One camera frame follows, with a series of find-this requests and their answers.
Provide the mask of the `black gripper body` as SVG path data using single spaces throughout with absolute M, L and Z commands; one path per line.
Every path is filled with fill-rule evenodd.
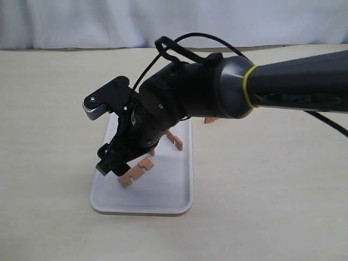
M 171 127 L 186 117 L 214 117 L 216 65 L 170 63 L 145 80 L 119 115 L 110 143 L 126 163 L 154 149 Z

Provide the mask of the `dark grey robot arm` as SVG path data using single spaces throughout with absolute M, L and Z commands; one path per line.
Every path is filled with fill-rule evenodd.
M 259 66 L 220 53 L 206 64 L 171 62 L 117 112 L 116 134 L 98 150 L 96 168 L 122 176 L 185 117 L 241 119 L 256 107 L 347 112 L 347 51 Z

